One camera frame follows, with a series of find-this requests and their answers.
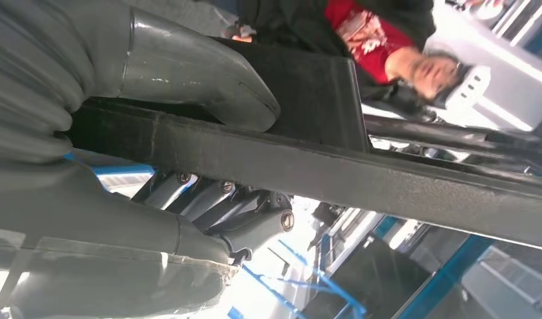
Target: black frame rail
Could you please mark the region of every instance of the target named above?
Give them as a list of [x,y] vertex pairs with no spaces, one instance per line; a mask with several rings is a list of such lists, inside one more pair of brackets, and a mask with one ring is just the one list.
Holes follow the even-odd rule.
[[76,148],[542,248],[542,186],[88,101]]

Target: bolt head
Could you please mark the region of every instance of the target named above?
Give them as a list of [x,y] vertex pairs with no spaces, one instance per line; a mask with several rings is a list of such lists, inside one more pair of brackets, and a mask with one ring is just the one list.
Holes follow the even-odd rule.
[[286,210],[281,216],[281,226],[284,231],[289,232],[294,227],[294,214],[292,211]]

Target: fluorescent light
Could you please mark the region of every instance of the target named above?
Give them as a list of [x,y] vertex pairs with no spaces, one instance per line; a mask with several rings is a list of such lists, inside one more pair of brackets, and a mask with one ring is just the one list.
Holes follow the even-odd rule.
[[542,16],[542,5],[538,8],[538,10],[531,16],[531,18],[527,21],[527,23],[519,30],[519,32],[515,35],[513,40],[509,43],[511,46],[517,45],[521,39],[527,34],[527,32],[531,29],[533,24],[535,24],[536,20]]

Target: blue metal beam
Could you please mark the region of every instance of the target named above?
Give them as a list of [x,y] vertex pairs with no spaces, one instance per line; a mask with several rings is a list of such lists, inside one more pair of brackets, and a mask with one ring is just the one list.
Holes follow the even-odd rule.
[[398,319],[427,317],[493,242],[493,239],[471,235],[402,311]]

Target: blue car lift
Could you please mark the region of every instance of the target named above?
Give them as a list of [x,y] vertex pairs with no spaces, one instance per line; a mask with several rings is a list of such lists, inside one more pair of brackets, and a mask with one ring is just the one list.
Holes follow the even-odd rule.
[[[286,248],[287,251],[289,251],[296,259],[304,266],[308,267],[310,266],[309,263],[306,261],[302,255],[294,251],[289,245],[285,244],[283,241],[279,241],[279,243]],[[365,307],[355,298],[353,298],[350,294],[348,294],[345,290],[343,290],[338,284],[333,282],[328,276],[325,274],[325,272],[321,269],[316,269],[312,267],[312,271],[315,276],[318,277],[321,283],[323,284],[309,284],[308,282],[300,282],[296,280],[285,280],[281,278],[269,278],[262,274],[256,274],[251,269],[249,269],[248,266],[243,266],[244,271],[253,277],[259,284],[263,285],[275,298],[281,302],[285,307],[287,307],[291,313],[296,314],[296,317],[298,319],[310,319],[306,317],[300,309],[298,309],[292,302],[287,300],[283,295],[281,295],[279,292],[277,292],[275,289],[270,287],[263,279],[267,280],[274,280],[274,281],[280,281],[287,284],[295,284],[298,286],[307,286],[309,288],[318,290],[318,291],[324,291],[328,292],[330,294],[336,294],[340,296],[341,298],[345,299],[347,301],[347,304],[343,309],[333,318],[333,319],[347,319],[347,318],[353,318],[353,319],[363,319],[364,315],[366,314]],[[238,309],[232,308],[229,313],[227,314],[231,319],[246,319],[244,315],[242,315]]]

